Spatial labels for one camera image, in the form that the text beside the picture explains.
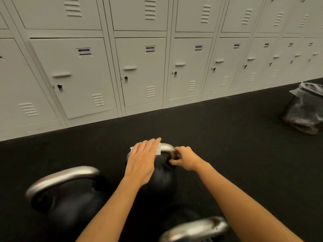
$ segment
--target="locker vent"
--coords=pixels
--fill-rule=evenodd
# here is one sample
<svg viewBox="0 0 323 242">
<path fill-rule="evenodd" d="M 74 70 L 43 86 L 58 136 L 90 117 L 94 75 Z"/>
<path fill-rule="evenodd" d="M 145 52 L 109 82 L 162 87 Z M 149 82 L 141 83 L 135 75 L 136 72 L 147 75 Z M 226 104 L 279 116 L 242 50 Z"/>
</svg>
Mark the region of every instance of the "locker vent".
<svg viewBox="0 0 323 242">
<path fill-rule="evenodd" d="M 208 23 L 209 22 L 209 15 L 211 12 L 211 5 L 203 5 L 203 11 L 202 11 L 202 18 L 201 23 Z"/>
<path fill-rule="evenodd" d="M 195 87 L 195 81 L 190 81 L 188 84 L 188 91 L 193 91 Z"/>
<path fill-rule="evenodd" d="M 228 76 L 223 77 L 221 86 L 225 86 L 227 81 L 228 81 Z"/>
<path fill-rule="evenodd" d="M 104 105 L 102 93 L 93 94 L 92 98 L 93 98 L 95 107 Z"/>
<path fill-rule="evenodd" d="M 79 8 L 79 0 L 63 0 L 67 16 L 81 17 L 81 9 Z"/>
<path fill-rule="evenodd" d="M 293 68 L 292 72 L 290 73 L 290 75 L 293 75 L 295 73 L 296 67 Z"/>
<path fill-rule="evenodd" d="M 39 115 L 32 103 L 23 103 L 19 104 L 19 106 L 27 117 Z"/>
<path fill-rule="evenodd" d="M 273 74 L 272 74 L 272 76 L 271 76 L 271 78 L 272 78 L 272 79 L 276 76 L 277 71 L 278 71 L 278 70 L 274 70 L 274 72 L 273 72 Z"/>
<path fill-rule="evenodd" d="M 306 14 L 302 20 L 302 22 L 299 24 L 299 28 L 302 28 L 307 20 L 307 18 L 309 17 L 309 14 Z"/>
<path fill-rule="evenodd" d="M 249 78 L 249 82 L 252 82 L 253 81 L 253 79 L 254 79 L 254 77 L 255 77 L 255 72 L 253 72 L 253 73 L 251 73 L 251 76 L 250 76 L 250 78 Z"/>
<path fill-rule="evenodd" d="M 147 87 L 147 98 L 155 97 L 155 86 Z"/>
<path fill-rule="evenodd" d="M 248 8 L 245 11 L 244 16 L 243 16 L 243 20 L 242 20 L 242 24 L 248 24 L 251 12 L 252 12 L 252 8 Z"/>
<path fill-rule="evenodd" d="M 145 0 L 145 19 L 156 19 L 156 0 Z"/>
<path fill-rule="evenodd" d="M 307 70 L 307 73 L 309 73 L 313 68 L 313 65 L 309 67 L 309 69 Z"/>
<path fill-rule="evenodd" d="M 280 12 L 278 15 L 277 15 L 277 18 L 275 20 L 275 23 L 274 23 L 274 26 L 278 26 L 280 21 L 282 20 L 282 17 L 284 15 L 284 12 Z"/>
</svg>

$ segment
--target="locker lock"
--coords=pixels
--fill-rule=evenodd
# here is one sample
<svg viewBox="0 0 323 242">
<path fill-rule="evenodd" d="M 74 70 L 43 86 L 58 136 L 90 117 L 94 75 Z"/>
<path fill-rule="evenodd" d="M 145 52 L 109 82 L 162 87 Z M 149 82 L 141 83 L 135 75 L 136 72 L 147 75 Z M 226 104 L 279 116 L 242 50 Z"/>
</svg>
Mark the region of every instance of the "locker lock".
<svg viewBox="0 0 323 242">
<path fill-rule="evenodd" d="M 59 88 L 60 91 L 63 90 L 63 86 L 61 84 L 58 84 L 57 87 Z"/>
</svg>

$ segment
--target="black rubber floor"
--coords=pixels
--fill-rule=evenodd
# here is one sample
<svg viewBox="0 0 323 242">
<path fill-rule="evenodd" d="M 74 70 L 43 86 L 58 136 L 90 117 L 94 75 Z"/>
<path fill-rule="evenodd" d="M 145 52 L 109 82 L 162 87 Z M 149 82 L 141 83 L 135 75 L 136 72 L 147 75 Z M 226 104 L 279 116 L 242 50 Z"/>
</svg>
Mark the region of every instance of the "black rubber floor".
<svg viewBox="0 0 323 242">
<path fill-rule="evenodd" d="M 303 240 L 323 241 L 323 135 L 302 134 L 279 118 L 292 98 L 289 90 L 296 87 L 281 86 L 0 142 L 0 241 L 55 241 L 46 232 L 44 217 L 25 200 L 25 191 L 34 181 L 89 165 L 116 186 L 129 147 L 156 137 L 174 146 L 191 146 Z M 196 174 L 180 168 L 177 172 L 178 202 L 205 217 L 222 214 Z M 231 233 L 224 241 L 239 240 Z"/>
</svg>

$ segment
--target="plastic bag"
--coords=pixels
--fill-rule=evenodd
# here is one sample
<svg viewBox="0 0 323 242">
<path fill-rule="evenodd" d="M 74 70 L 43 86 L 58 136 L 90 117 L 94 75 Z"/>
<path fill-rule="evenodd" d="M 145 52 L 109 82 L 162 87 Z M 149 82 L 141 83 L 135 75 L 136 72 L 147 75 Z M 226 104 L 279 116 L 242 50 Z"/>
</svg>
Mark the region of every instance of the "plastic bag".
<svg viewBox="0 0 323 242">
<path fill-rule="evenodd" d="M 287 121 L 301 126 L 314 126 L 323 121 L 322 85 L 302 82 L 289 92 L 295 97 L 287 109 Z"/>
</svg>

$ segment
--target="sticker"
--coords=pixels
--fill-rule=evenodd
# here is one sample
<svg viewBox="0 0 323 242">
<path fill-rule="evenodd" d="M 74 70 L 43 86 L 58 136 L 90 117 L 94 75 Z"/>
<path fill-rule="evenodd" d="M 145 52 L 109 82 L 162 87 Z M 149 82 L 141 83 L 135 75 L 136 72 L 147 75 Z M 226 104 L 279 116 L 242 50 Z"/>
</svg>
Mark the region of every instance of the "sticker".
<svg viewBox="0 0 323 242">
<path fill-rule="evenodd" d="M 79 55 L 91 55 L 90 48 L 78 48 Z"/>
<path fill-rule="evenodd" d="M 153 47 L 146 47 L 146 52 L 155 52 L 155 46 L 153 46 Z"/>
<path fill-rule="evenodd" d="M 195 51 L 202 51 L 203 45 L 195 45 Z"/>
</svg>

